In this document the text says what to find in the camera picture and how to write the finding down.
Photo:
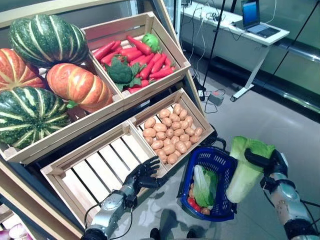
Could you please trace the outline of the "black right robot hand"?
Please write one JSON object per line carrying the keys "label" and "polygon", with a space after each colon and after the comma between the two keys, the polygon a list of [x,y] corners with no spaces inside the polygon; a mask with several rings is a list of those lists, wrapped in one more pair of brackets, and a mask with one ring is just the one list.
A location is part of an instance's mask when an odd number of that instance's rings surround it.
{"label": "black right robot hand", "polygon": [[250,148],[244,152],[244,156],[251,164],[263,168],[264,174],[269,176],[273,173],[280,173],[288,176],[288,166],[281,153],[274,149],[269,158],[254,154]]}

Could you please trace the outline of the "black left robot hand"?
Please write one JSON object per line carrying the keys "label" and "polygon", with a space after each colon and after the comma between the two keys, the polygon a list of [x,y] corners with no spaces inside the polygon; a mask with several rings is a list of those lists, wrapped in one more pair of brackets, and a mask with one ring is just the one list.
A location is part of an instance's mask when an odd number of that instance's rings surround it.
{"label": "black left robot hand", "polygon": [[123,185],[131,186],[137,194],[141,188],[154,189],[161,186],[162,181],[152,177],[160,167],[158,156],[153,156],[144,163],[139,164],[125,179]]}

